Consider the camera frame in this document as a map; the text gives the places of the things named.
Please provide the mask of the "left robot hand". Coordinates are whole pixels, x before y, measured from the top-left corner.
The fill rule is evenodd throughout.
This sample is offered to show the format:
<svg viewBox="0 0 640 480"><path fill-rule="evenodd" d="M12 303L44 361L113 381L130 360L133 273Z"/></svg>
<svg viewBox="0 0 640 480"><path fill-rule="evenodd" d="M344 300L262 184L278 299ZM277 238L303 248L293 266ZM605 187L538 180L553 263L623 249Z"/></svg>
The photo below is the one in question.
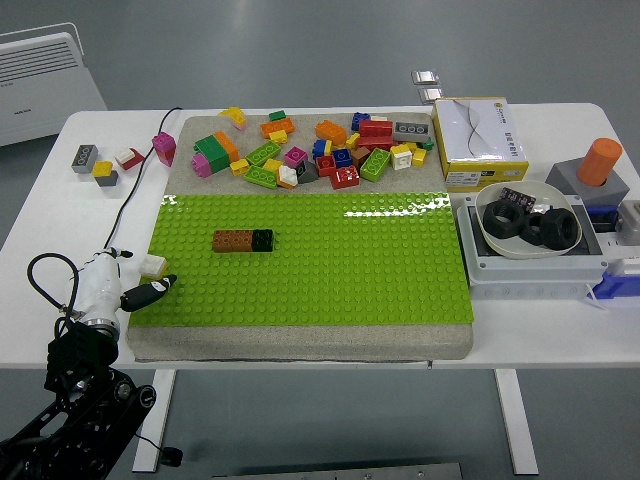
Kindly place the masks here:
<svg viewBox="0 0 640 480"><path fill-rule="evenodd" d="M169 274L159 280L141 284L126 292L120 281L119 257L130 258L133 253L115 247L95 253L79 271L78 296L75 301L77 318L85 325L119 334L116 312L135 312L160 300L177 281Z"/></svg>

